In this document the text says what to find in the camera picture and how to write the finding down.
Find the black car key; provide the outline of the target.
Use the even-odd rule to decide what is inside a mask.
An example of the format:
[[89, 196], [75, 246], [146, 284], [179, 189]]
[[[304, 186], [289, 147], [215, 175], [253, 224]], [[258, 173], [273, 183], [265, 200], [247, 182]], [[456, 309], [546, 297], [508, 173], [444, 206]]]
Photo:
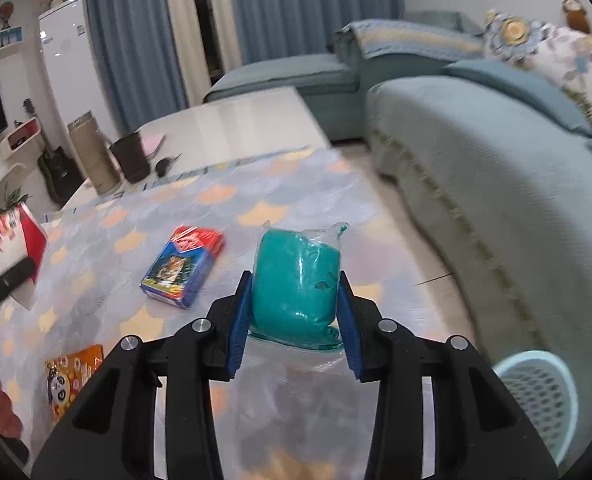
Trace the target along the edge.
[[180, 158], [180, 155], [176, 155], [174, 157], [164, 157], [162, 159], [159, 159], [159, 161], [156, 162], [156, 165], [155, 165], [156, 176], [159, 177], [159, 179], [166, 177], [166, 175], [168, 174], [172, 165], [179, 158]]

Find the floral back cushion left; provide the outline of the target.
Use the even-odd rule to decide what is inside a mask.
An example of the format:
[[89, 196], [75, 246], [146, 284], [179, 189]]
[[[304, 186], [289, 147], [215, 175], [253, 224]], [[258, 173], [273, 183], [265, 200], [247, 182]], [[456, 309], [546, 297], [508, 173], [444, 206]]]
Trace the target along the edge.
[[567, 26], [490, 10], [485, 52], [490, 58], [546, 78], [592, 125], [592, 35]]

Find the orange snack wrapper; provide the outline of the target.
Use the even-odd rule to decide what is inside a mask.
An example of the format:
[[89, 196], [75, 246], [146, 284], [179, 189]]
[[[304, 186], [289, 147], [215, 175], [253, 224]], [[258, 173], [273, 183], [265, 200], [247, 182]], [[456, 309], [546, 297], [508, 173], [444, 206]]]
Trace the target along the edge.
[[104, 361], [104, 351], [100, 344], [58, 358], [46, 361], [46, 386], [48, 402], [54, 422], [65, 415], [88, 382], [90, 377]]

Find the blue tiger card box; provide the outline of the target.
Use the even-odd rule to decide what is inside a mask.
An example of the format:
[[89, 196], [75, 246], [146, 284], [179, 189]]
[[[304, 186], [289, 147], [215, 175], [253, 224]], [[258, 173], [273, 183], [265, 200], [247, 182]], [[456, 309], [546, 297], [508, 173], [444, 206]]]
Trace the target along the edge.
[[140, 289], [153, 299], [189, 309], [223, 246], [223, 232], [179, 226], [145, 273]]

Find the blue curtain right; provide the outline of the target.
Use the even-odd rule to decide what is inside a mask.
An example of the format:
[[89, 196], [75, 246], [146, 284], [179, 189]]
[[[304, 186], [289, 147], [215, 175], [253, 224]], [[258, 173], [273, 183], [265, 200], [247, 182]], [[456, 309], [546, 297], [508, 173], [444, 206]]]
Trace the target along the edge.
[[352, 21], [399, 18], [404, 0], [232, 0], [242, 62], [328, 50]]

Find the blue pillow left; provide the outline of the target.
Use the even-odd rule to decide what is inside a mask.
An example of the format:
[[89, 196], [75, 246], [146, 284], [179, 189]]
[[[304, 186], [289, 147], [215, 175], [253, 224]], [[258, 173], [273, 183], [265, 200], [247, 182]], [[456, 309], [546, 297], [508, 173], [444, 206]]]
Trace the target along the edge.
[[592, 138], [586, 115], [554, 84], [544, 78], [496, 61], [465, 60], [448, 64], [450, 76], [481, 84], [532, 107], [565, 130]]

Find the blue curtain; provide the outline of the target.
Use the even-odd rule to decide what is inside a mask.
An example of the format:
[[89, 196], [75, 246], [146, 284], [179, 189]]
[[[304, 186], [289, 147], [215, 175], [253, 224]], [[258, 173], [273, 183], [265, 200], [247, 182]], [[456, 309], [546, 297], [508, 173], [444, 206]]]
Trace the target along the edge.
[[399, 18], [404, 0], [232, 0], [242, 62], [328, 50], [352, 21]]
[[96, 64], [118, 132], [184, 110], [168, 0], [86, 0]]

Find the blue curtain left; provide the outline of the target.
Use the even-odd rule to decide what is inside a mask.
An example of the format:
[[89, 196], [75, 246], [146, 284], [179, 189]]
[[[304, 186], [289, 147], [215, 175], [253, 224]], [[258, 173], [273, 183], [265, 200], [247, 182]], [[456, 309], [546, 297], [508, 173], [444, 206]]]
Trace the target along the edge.
[[118, 132], [184, 110], [168, 0], [86, 0], [96, 64]]

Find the brown monkey plush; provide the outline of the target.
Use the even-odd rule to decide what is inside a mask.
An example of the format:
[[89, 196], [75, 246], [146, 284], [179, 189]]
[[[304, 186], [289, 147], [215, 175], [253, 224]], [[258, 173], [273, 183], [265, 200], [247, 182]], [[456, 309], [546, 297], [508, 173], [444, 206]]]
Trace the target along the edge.
[[591, 34], [587, 11], [579, 0], [564, 0], [562, 9], [566, 17], [567, 26], [577, 32]]

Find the bronze thermos flask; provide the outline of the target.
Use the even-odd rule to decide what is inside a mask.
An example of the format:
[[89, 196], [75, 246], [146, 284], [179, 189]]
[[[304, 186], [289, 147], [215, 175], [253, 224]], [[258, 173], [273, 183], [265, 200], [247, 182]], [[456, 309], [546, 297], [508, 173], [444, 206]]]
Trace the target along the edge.
[[67, 128], [82, 170], [98, 195], [115, 191], [121, 184], [121, 178], [92, 113], [84, 113], [68, 124]]

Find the black acoustic guitar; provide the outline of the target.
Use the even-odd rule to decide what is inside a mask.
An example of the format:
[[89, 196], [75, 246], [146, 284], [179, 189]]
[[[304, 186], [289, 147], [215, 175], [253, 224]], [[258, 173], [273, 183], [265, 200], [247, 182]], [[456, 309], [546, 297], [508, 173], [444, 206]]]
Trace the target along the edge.
[[42, 131], [42, 125], [31, 99], [24, 99], [23, 107], [30, 122], [26, 143], [38, 153], [38, 169], [46, 182], [46, 190], [51, 200], [58, 206], [64, 207], [83, 185], [82, 174], [64, 148], [61, 146], [52, 148], [48, 137]]

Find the red white paper cup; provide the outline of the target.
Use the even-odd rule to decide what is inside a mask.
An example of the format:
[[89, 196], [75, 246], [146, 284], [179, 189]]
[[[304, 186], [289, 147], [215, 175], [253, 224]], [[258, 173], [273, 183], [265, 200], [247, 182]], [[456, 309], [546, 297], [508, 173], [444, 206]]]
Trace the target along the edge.
[[36, 301], [38, 273], [46, 244], [46, 231], [26, 204], [0, 215], [0, 275], [25, 257], [34, 262], [34, 273], [12, 292], [12, 298], [26, 310], [30, 310]]

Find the light blue plastic basket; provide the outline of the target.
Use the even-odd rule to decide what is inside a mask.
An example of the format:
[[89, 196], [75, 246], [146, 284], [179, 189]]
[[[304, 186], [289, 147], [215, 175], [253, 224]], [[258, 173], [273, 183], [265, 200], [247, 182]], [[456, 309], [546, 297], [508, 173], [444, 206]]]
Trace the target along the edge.
[[579, 416], [576, 382], [566, 363], [551, 352], [529, 350], [497, 363], [494, 372], [561, 466]]

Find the teal fabric sofa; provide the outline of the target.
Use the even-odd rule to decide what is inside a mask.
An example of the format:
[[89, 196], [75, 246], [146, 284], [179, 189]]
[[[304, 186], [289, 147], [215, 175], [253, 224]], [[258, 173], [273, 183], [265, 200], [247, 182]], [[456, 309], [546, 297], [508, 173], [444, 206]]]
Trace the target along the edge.
[[[484, 46], [473, 60], [508, 64], [486, 55], [486, 24], [438, 12], [395, 21], [472, 35]], [[456, 274], [487, 356], [546, 350], [568, 366], [579, 399], [570, 466], [592, 441], [592, 138], [446, 75], [454, 62], [362, 58], [345, 27], [328, 53], [231, 70], [208, 101], [291, 86], [331, 140], [366, 141], [375, 170]]]

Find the teal packet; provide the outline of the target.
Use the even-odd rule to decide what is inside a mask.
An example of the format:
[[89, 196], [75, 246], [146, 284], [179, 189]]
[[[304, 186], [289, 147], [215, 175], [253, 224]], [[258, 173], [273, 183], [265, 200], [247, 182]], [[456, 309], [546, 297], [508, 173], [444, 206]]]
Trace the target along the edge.
[[250, 334], [302, 350], [342, 346], [336, 327], [340, 239], [348, 224], [293, 231], [265, 223], [257, 244]]

